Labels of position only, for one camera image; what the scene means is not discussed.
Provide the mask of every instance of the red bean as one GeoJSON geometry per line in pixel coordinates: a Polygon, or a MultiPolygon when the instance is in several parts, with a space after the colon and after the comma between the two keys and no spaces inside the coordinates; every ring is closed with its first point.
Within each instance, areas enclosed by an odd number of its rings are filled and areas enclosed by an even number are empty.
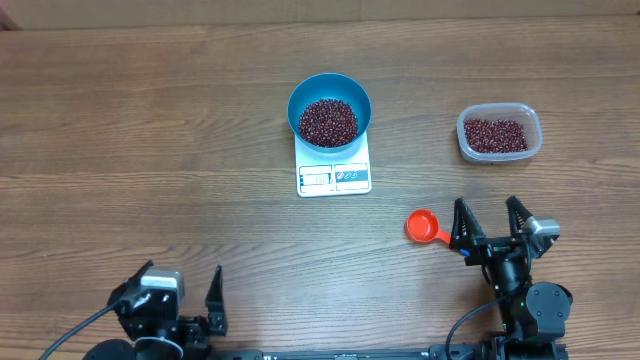
{"type": "Polygon", "coordinates": [[[300,115],[298,131],[303,139],[314,145],[342,146],[358,136],[358,118],[346,102],[321,99],[307,105],[300,115]]]}
{"type": "Polygon", "coordinates": [[[524,127],[513,120],[471,119],[464,123],[469,147],[480,153],[510,153],[529,149],[524,127]]]}

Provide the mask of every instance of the red measuring spoon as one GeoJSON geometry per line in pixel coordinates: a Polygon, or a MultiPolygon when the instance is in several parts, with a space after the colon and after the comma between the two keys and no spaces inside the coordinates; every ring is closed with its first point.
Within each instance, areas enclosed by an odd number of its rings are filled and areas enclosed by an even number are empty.
{"type": "Polygon", "coordinates": [[[405,231],[409,238],[417,242],[430,242],[440,239],[447,243],[451,242],[451,234],[440,228],[438,218],[429,209],[418,209],[409,215],[405,224],[405,231]]]}

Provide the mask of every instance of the beige wall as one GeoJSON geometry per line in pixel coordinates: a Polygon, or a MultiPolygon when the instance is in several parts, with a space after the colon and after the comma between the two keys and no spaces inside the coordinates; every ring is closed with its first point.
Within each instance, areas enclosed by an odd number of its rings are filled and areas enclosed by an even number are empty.
{"type": "Polygon", "coordinates": [[[640,0],[0,0],[21,29],[635,14],[640,0]]]}

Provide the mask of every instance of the kitchen scale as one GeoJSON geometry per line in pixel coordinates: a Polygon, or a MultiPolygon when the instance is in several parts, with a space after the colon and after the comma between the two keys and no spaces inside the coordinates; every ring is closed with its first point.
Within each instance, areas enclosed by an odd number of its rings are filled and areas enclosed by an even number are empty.
{"type": "Polygon", "coordinates": [[[296,185],[301,197],[367,194],[371,163],[367,133],[339,153],[320,153],[295,137],[296,185]]]}

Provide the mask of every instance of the wooden table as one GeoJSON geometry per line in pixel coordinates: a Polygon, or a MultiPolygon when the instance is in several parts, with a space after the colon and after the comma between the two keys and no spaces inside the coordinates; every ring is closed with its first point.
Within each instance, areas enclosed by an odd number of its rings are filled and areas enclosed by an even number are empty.
{"type": "MultiPolygon", "coordinates": [[[[442,343],[492,293],[460,255],[411,244],[406,216],[450,227],[462,196],[503,235],[515,194],[563,226],[533,276],[575,296],[572,359],[636,359],[639,94],[633,16],[2,33],[0,357],[36,358],[147,259],[184,270],[186,314],[223,265],[220,348],[442,343]],[[368,195],[296,194],[286,102],[325,71],[372,98],[368,195]],[[542,150],[465,162],[458,114],[499,101],[538,111],[542,150]]],[[[109,315],[55,358],[113,337],[109,315]]]]}

